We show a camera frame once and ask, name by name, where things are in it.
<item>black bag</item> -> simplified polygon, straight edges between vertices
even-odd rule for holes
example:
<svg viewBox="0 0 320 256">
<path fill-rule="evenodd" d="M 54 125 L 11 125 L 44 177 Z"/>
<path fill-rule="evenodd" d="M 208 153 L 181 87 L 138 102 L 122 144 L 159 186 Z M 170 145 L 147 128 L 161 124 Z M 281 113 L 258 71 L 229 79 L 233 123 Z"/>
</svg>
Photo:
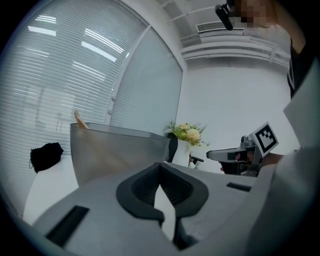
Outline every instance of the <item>black bag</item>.
<svg viewBox="0 0 320 256">
<path fill-rule="evenodd" d="M 38 173 L 57 164 L 61 159 L 63 151 L 58 142 L 46 144 L 41 148 L 31 149 L 30 162 L 33 165 L 34 171 Z"/>
</svg>

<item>vase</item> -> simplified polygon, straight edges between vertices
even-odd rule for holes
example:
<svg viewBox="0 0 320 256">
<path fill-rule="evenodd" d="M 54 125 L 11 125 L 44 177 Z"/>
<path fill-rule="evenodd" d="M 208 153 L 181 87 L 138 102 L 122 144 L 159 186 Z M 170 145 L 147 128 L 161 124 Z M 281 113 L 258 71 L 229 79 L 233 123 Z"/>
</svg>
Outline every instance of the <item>vase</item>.
<svg viewBox="0 0 320 256">
<path fill-rule="evenodd" d="M 189 142 L 178 139 L 178 148 L 174 154 L 172 163 L 184 167 L 189 166 Z"/>
</svg>

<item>gray bin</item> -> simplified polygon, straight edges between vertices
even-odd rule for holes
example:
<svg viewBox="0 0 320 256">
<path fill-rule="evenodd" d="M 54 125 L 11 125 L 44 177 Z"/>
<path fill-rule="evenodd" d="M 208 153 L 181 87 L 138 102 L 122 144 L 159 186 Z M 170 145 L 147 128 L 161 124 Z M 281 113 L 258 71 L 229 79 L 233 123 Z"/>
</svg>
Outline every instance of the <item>gray bin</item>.
<svg viewBox="0 0 320 256">
<path fill-rule="evenodd" d="M 139 130 L 96 123 L 70 126 L 71 156 L 79 186 L 108 174 L 163 162 L 170 139 Z"/>
</svg>

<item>air conditioner vent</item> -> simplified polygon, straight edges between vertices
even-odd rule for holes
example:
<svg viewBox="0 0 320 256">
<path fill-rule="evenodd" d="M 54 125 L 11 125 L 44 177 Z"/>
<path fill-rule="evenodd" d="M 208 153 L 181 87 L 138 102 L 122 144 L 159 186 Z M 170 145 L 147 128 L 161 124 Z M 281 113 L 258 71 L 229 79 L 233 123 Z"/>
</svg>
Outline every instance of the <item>air conditioner vent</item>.
<svg viewBox="0 0 320 256">
<path fill-rule="evenodd" d="M 244 30 L 244 28 L 241 26 L 241 23 L 232 23 L 232 24 L 233 24 L 233 29 Z M 225 25 L 221 21 L 198 24 L 196 25 L 196 28 L 198 30 L 198 33 L 226 29 Z"/>
</svg>

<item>camera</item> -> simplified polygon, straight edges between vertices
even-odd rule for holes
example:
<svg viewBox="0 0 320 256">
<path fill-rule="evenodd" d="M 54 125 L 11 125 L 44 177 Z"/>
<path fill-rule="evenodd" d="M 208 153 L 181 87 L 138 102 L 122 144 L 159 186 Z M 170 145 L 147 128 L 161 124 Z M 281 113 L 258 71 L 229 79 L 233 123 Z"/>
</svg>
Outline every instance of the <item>camera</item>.
<svg viewBox="0 0 320 256">
<path fill-rule="evenodd" d="M 223 25 L 227 30 L 231 31 L 234 29 L 234 26 L 232 25 L 229 18 L 230 11 L 228 9 L 227 3 L 223 5 L 218 4 L 215 7 L 215 13 L 218 15 L 218 17 L 220 18 L 220 20 L 222 21 Z"/>
</svg>

